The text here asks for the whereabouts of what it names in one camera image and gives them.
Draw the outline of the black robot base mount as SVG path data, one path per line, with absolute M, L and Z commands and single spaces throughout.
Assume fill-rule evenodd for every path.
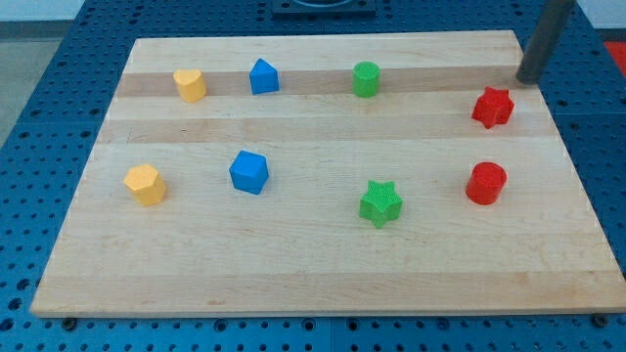
M 280 16 L 374 15 L 377 0 L 271 0 L 272 14 Z

